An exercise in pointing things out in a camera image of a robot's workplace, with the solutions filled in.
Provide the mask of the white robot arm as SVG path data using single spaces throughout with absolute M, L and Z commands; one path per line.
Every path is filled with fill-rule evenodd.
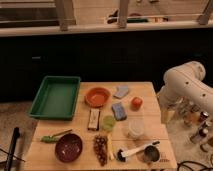
M 213 115 L 213 88 L 202 82 L 205 74 L 204 66 L 197 61 L 170 68 L 164 73 L 164 85 L 157 94 L 163 123 L 173 112 L 185 127 L 198 125 L 190 135 L 192 143 L 207 137 L 209 129 L 203 123 L 206 116 Z

